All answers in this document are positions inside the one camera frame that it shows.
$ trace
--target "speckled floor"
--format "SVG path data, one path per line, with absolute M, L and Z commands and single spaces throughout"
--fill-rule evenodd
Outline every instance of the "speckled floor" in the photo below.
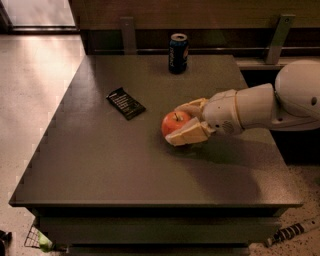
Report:
M 8 200 L 83 57 L 79 36 L 0 36 L 0 229 L 13 233 L 8 256 L 57 255 L 24 246 L 33 216 Z M 305 204 L 282 215 L 283 227 L 320 215 L 320 165 L 288 168 Z M 319 256 L 319 241 L 318 228 L 271 248 L 251 244 L 250 251 Z

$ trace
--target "table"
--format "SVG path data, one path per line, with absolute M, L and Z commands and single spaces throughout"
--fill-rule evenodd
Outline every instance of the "table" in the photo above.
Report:
M 189 56 L 180 75 L 167 62 L 86 56 L 30 160 L 10 204 L 71 254 L 247 255 L 302 205 L 267 130 L 184 147 L 163 139 L 162 118 L 176 106 L 246 88 L 232 56 Z M 106 100 L 119 87 L 146 111 L 127 121 Z

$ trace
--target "table top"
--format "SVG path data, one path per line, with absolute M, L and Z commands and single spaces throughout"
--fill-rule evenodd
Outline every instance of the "table top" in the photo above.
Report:
M 176 106 L 246 87 L 232 56 L 191 55 L 180 75 L 167 62 L 167 56 L 86 56 L 10 204 L 301 205 L 267 130 L 185 147 L 164 140 L 162 118 Z M 127 121 L 106 100 L 119 87 L 146 111 Z

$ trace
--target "can lid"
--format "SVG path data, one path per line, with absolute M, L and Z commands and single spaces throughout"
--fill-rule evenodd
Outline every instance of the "can lid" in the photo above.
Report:
M 176 34 L 171 35 L 171 39 L 173 41 L 178 41 L 178 42 L 185 41 L 185 40 L 187 40 L 187 38 L 188 37 L 185 34 L 181 34 L 181 33 L 176 33 Z

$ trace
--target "metal bracket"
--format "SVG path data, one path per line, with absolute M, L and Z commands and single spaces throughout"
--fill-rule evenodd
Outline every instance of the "metal bracket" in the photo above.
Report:
M 268 65 L 278 64 L 282 47 L 286 41 L 287 35 L 293 23 L 295 15 L 282 14 L 280 16 L 276 31 L 274 32 L 272 41 L 269 46 L 269 51 L 265 58 L 265 63 Z
M 134 29 L 133 17 L 121 17 L 120 27 L 122 32 L 124 54 L 126 55 L 137 54 L 136 32 Z

